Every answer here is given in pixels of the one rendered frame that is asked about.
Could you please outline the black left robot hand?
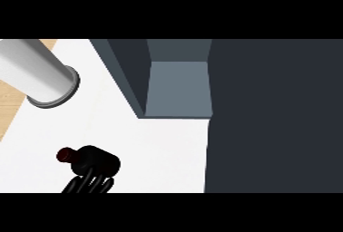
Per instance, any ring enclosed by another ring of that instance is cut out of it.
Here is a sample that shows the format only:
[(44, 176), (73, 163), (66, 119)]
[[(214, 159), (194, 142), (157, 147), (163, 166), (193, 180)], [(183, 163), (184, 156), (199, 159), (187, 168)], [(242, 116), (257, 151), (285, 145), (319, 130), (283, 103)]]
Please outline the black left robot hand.
[(89, 168), (84, 176), (76, 176), (66, 188), (64, 193), (109, 193), (115, 186), (115, 178), (106, 178), (101, 174), (95, 176), (95, 168)]

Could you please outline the dark wine bottle red cap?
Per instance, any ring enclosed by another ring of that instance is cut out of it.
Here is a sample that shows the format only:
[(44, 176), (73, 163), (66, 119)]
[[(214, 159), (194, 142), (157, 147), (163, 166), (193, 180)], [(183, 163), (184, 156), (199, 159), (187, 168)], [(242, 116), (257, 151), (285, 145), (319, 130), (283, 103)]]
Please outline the dark wine bottle red cap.
[(98, 147), (88, 145), (79, 150), (63, 148), (57, 159), (72, 164), (72, 170), (79, 176), (85, 176), (89, 168), (95, 168), (95, 176), (104, 175), (112, 178), (118, 175), (122, 167), (120, 158)]

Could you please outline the dark grey open cabinet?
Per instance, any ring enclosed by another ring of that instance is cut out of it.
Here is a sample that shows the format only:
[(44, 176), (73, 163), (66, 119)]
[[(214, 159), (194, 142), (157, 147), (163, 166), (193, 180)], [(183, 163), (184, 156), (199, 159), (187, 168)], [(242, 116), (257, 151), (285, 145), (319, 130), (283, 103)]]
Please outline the dark grey open cabinet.
[(140, 119), (212, 117), (209, 39), (94, 39)]

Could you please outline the white cylinder grey rim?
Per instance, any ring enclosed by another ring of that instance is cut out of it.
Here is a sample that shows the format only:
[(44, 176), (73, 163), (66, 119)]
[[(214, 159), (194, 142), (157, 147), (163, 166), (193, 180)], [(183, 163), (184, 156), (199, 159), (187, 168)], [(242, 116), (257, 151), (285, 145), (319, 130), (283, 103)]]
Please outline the white cylinder grey rim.
[(79, 72), (63, 64), (39, 39), (0, 39), (0, 80), (42, 109), (64, 104), (81, 84)]

